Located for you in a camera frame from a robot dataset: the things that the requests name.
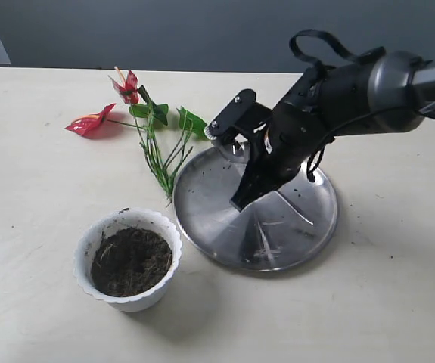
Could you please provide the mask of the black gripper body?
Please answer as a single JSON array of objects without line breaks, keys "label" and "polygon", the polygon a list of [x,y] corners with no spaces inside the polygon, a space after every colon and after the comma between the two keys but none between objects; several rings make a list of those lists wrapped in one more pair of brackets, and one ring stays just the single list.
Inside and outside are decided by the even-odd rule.
[{"label": "black gripper body", "polygon": [[280,188],[337,136],[371,134],[371,71],[371,64],[308,68],[272,109],[253,154],[253,188]]}]

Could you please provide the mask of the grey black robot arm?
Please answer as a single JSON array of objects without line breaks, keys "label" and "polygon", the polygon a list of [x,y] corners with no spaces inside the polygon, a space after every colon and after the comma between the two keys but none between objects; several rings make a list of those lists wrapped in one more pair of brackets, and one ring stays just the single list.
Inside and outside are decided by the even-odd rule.
[{"label": "grey black robot arm", "polygon": [[273,107],[230,199],[242,210],[278,190],[334,138],[410,132],[435,118],[435,63],[405,51],[321,76],[309,68]]}]

